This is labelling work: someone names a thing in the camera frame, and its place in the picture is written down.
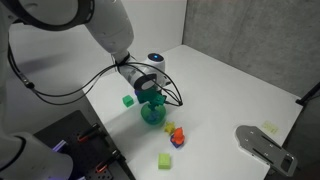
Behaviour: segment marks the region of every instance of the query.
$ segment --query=table surface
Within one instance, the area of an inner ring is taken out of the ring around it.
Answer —
[[[167,121],[184,129],[181,149],[163,128],[142,120],[133,88],[118,73],[101,78],[87,95],[136,179],[264,179],[269,166],[239,147],[235,130],[257,126],[282,145],[302,109],[298,97],[188,46],[162,55],[184,101],[182,107],[166,106]],[[122,103],[126,95],[135,99],[130,108]],[[262,128],[266,121],[278,128],[276,134]],[[170,170],[158,170],[159,153],[171,155]]]

